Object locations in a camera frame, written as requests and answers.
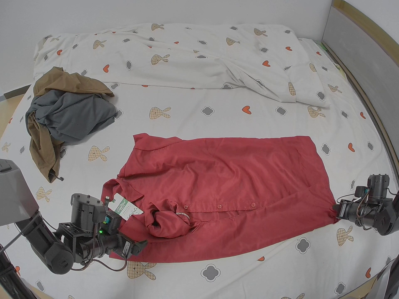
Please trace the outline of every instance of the bed sheet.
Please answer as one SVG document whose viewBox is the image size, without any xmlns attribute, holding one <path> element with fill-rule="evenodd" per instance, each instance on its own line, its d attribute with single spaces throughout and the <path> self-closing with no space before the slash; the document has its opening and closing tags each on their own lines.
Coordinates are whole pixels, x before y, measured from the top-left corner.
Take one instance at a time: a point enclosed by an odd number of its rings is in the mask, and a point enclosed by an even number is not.
<svg viewBox="0 0 399 299">
<path fill-rule="evenodd" d="M 53 226 L 68 222 L 75 192 L 100 197 L 134 147 L 133 135 L 200 137 L 284 137 L 306 135 L 316 144 L 336 198 L 365 185 L 369 174 L 387 173 L 397 189 L 380 137 L 344 75 L 310 40 L 300 40 L 330 98 L 328 108 L 279 103 L 246 89 L 185 89 L 106 83 L 115 93 L 115 123 L 61 150 L 63 182 L 49 184 L 29 153 L 24 114 L 33 86 L 17 107 L 1 139 L 0 157 L 22 170 Z M 150 111 L 159 108 L 156 118 Z M 95 150 L 97 158 L 89 159 Z M 17 234 L 0 227 L 1 242 Z M 399 251 L 399 236 L 363 231 L 349 221 L 319 228 L 296 238 L 240 256 L 189 263 L 135 263 L 110 272 L 93 263 L 83 272 L 52 274 L 25 238 L 7 251 L 28 282 L 58 299 L 79 298 L 337 298 L 380 271 Z M 122 261 L 103 257 L 113 268 Z"/>
</svg>

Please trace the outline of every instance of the wall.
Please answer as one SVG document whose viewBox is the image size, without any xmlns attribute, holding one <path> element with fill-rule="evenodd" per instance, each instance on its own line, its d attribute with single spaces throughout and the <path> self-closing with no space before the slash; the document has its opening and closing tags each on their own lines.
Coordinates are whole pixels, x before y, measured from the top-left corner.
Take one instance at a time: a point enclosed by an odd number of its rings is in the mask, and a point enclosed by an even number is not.
<svg viewBox="0 0 399 299">
<path fill-rule="evenodd" d="M 399 43 L 399 0 L 346 0 Z"/>
<path fill-rule="evenodd" d="M 48 34 L 128 23 L 281 23 L 320 39 L 331 0 L 0 0 L 0 94 L 31 83 L 35 44 Z"/>
</svg>

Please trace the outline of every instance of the brown jacket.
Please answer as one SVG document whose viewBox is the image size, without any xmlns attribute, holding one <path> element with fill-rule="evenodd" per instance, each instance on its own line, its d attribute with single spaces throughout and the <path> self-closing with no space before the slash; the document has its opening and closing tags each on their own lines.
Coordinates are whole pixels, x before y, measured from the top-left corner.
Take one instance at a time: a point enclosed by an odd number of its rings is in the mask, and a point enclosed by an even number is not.
<svg viewBox="0 0 399 299">
<path fill-rule="evenodd" d="M 50 90 L 114 96 L 104 83 L 78 73 L 69 74 L 61 67 L 53 67 L 39 78 L 33 87 L 33 94 L 39 97 Z M 31 112 L 26 118 L 27 128 L 32 137 L 32 159 L 47 181 L 52 183 L 59 175 L 60 149 L 63 142 L 54 139 L 45 125 L 37 123 L 35 112 Z"/>
</svg>

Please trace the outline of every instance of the red shirt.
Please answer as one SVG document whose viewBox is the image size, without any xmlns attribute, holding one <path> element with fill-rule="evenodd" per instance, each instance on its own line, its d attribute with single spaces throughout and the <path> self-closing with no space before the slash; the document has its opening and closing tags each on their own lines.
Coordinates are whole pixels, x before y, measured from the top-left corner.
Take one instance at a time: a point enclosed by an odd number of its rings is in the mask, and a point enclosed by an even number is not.
<svg viewBox="0 0 399 299">
<path fill-rule="evenodd" d="M 105 196 L 144 211 L 120 232 L 148 240 L 140 262 L 190 262 L 251 252 L 337 221 L 328 176 L 312 140 L 148 134 Z"/>
</svg>

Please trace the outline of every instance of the headboard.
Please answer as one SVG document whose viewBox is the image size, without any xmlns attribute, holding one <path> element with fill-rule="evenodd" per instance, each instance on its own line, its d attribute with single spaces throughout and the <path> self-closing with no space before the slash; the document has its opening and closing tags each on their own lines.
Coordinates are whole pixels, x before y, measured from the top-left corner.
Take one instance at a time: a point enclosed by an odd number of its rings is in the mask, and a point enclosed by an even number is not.
<svg viewBox="0 0 399 299">
<path fill-rule="evenodd" d="M 322 43 L 347 74 L 399 179 L 399 45 L 343 0 L 332 0 Z"/>
</svg>

